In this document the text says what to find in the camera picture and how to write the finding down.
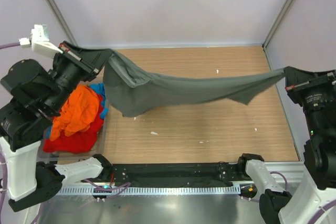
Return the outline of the grey t shirt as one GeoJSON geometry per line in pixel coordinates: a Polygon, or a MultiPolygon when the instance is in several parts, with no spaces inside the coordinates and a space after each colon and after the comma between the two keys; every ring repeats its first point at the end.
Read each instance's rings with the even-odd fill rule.
{"type": "Polygon", "coordinates": [[[283,69],[224,78],[183,78],[147,72],[115,51],[103,73],[106,99],[124,117],[156,107],[192,105],[230,99],[244,105],[285,76],[283,69]]]}

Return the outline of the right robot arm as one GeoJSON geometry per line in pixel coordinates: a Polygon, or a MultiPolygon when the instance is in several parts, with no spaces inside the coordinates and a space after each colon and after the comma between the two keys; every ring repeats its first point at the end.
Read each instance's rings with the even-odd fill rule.
{"type": "Polygon", "coordinates": [[[259,155],[243,154],[236,172],[254,182],[265,223],[322,223],[335,208],[335,70],[284,73],[287,95],[302,107],[309,131],[300,184],[294,194],[286,191],[259,155]]]}

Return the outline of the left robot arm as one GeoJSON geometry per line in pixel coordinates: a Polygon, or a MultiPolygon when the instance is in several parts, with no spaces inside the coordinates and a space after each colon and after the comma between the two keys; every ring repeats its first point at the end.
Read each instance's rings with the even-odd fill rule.
{"type": "Polygon", "coordinates": [[[54,165],[39,162],[37,152],[51,119],[82,81],[92,81],[112,56],[111,49],[85,49],[64,41],[45,56],[53,66],[45,70],[34,59],[10,67],[1,85],[12,95],[1,108],[1,148],[5,158],[3,188],[9,205],[19,212],[51,199],[65,185],[96,178],[106,182],[111,163],[102,155],[54,165]]]}

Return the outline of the red t shirt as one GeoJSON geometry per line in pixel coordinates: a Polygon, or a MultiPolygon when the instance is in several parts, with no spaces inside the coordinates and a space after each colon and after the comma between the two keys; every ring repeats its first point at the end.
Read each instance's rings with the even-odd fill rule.
{"type": "Polygon", "coordinates": [[[54,141],[50,140],[52,129],[52,127],[50,127],[47,130],[43,151],[46,153],[69,152],[75,154],[90,151],[98,139],[99,131],[103,126],[104,118],[108,111],[109,109],[100,106],[95,120],[85,132],[76,132],[72,136],[65,136],[62,132],[54,141]]]}

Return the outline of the clear plastic bin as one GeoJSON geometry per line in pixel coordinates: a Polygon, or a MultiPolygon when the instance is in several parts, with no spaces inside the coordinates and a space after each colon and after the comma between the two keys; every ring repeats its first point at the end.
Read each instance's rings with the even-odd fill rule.
{"type": "MultiPolygon", "coordinates": [[[[85,132],[95,120],[99,107],[107,108],[105,89],[102,82],[78,85],[70,95],[65,105],[60,109],[60,116],[53,118],[50,140],[56,140],[63,132],[65,136],[72,136],[76,132],[85,132]]],[[[38,158],[44,161],[62,159],[84,159],[103,150],[104,123],[99,131],[98,139],[92,149],[85,153],[53,152],[43,151],[44,141],[47,136],[47,129],[44,139],[38,149],[38,158]]]]}

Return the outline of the left aluminium frame post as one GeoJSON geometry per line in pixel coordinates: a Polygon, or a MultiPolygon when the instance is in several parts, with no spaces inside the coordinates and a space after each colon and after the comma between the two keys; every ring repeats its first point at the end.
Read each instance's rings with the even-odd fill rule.
{"type": "Polygon", "coordinates": [[[70,30],[63,14],[61,13],[56,1],[55,0],[45,0],[45,1],[48,4],[50,10],[52,11],[52,13],[55,17],[55,19],[57,20],[59,26],[61,27],[61,29],[63,30],[63,32],[65,33],[65,35],[69,39],[69,41],[73,45],[78,46],[78,43],[77,43],[72,31],[70,30]]]}

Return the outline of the aluminium frame post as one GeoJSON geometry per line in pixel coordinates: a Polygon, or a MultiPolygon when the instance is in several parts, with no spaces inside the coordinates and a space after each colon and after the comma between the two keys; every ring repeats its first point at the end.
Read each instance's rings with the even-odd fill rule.
{"type": "Polygon", "coordinates": [[[275,21],[273,22],[270,31],[268,32],[266,39],[262,45],[264,51],[266,51],[267,47],[271,43],[274,35],[276,34],[277,30],[279,29],[280,25],[282,24],[284,18],[289,13],[292,5],[294,4],[295,0],[285,0],[284,4],[282,5],[275,21]]]}
{"type": "Polygon", "coordinates": [[[56,1],[55,0],[45,0],[45,1],[48,4],[50,10],[52,11],[52,13],[55,17],[55,19],[57,20],[59,26],[61,27],[61,29],[63,30],[63,32],[65,33],[65,35],[69,39],[69,41],[73,45],[78,46],[78,43],[77,43],[72,31],[70,30],[63,14],[61,13],[56,1]]]}

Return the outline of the right aluminium frame post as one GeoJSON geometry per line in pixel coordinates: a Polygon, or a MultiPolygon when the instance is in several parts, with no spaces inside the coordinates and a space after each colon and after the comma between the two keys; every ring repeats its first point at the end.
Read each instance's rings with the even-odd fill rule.
{"type": "Polygon", "coordinates": [[[279,29],[280,25],[282,24],[284,18],[289,13],[292,5],[294,4],[295,0],[285,0],[284,4],[282,5],[275,21],[273,22],[270,31],[268,32],[266,39],[262,45],[264,51],[266,51],[267,47],[271,43],[274,35],[276,34],[277,30],[279,29]]]}

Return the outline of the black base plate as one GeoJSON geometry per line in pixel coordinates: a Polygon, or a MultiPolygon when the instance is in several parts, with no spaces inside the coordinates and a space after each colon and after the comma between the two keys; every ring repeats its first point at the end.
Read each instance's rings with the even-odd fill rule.
{"type": "Polygon", "coordinates": [[[129,182],[140,188],[230,187],[234,182],[251,181],[239,163],[114,164],[94,182],[129,182]]]}

